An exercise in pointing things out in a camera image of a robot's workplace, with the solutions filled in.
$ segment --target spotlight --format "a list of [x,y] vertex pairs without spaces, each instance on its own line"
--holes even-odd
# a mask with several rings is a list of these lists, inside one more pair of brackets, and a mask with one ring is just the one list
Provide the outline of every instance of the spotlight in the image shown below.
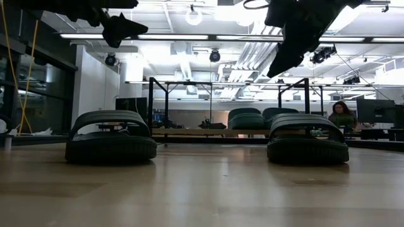
[[220,61],[220,54],[219,50],[212,50],[212,53],[210,53],[209,60],[211,62],[218,62]]
[[331,57],[331,55],[333,55],[333,54],[336,54],[335,45],[333,47],[325,47],[322,50],[315,52],[313,57],[310,58],[310,61],[313,64],[321,64],[326,59],[329,59]]
[[347,80],[345,80],[342,84],[344,84],[344,85],[346,85],[346,84],[349,84],[349,85],[351,85],[351,84],[353,84],[354,82],[352,81],[352,79],[347,79]]
[[109,53],[108,56],[105,58],[105,64],[107,66],[115,66],[117,63],[115,53]]
[[359,83],[360,83],[359,77],[356,76],[356,77],[352,78],[352,82],[353,82],[353,83],[356,83],[356,84],[359,84]]

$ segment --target white wall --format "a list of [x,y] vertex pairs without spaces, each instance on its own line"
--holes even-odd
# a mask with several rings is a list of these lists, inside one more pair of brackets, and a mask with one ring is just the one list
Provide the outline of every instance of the white wall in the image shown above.
[[141,97],[141,84],[127,84],[125,81],[128,76],[128,64],[122,63],[119,68],[119,98],[134,98]]
[[[384,72],[383,68],[376,71],[376,84],[404,85],[404,69],[394,69]],[[376,99],[394,100],[396,104],[404,103],[404,88],[381,88],[376,92]]]
[[[74,78],[72,125],[81,114],[96,110],[114,110],[115,97],[119,94],[119,75],[87,53],[84,46],[77,46]],[[80,133],[97,131],[95,125]]]

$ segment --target fluorescent light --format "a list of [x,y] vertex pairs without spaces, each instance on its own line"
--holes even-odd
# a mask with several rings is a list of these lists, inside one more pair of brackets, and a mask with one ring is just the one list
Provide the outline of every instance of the fluorescent light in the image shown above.
[[85,33],[61,34],[61,37],[70,39],[104,39],[102,34],[85,34]]
[[320,42],[363,42],[363,37],[321,37]]
[[[102,34],[87,34],[87,33],[67,33],[60,34],[62,38],[69,39],[94,39],[94,40],[103,40],[104,37]],[[144,34],[138,35],[140,40],[207,40],[208,35],[161,35],[161,34]]]
[[404,38],[394,38],[394,37],[386,37],[386,38],[374,38],[372,42],[404,42]]
[[207,40],[207,35],[138,35],[140,40]]
[[319,47],[334,47],[334,44],[320,44]]
[[282,36],[262,36],[262,35],[218,35],[218,40],[240,40],[240,41],[272,41],[283,42]]
[[130,84],[149,84],[149,81],[130,81]]
[[212,85],[247,85],[247,83],[212,83]]

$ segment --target desk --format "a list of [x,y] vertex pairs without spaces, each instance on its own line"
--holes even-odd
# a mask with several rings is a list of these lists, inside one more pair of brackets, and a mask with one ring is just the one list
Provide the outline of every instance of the desk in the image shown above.
[[387,132],[393,141],[404,141],[404,129],[388,129]]
[[360,138],[363,140],[366,139],[388,139],[390,141],[395,140],[394,134],[390,133],[384,133],[384,130],[389,130],[389,129],[362,129],[360,133]]

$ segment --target window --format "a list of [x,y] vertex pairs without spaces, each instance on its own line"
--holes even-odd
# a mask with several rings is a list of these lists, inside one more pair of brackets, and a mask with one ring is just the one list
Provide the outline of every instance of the window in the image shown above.
[[[20,88],[27,85],[31,59],[31,56],[26,54],[21,56]],[[72,79],[73,76],[66,71],[35,58],[32,64],[30,88],[49,95],[69,96],[68,88]]]
[[8,64],[7,59],[1,57],[0,58],[0,79],[2,79],[2,80],[6,80],[7,64]]
[[[22,102],[25,99],[25,91],[18,90],[18,96]],[[51,128],[54,134],[62,133],[64,118],[64,101],[44,95],[28,92],[25,115],[31,125],[33,132],[45,131]],[[22,109],[20,105],[16,107],[15,125],[21,123]],[[22,132],[30,133],[26,122],[23,124]]]

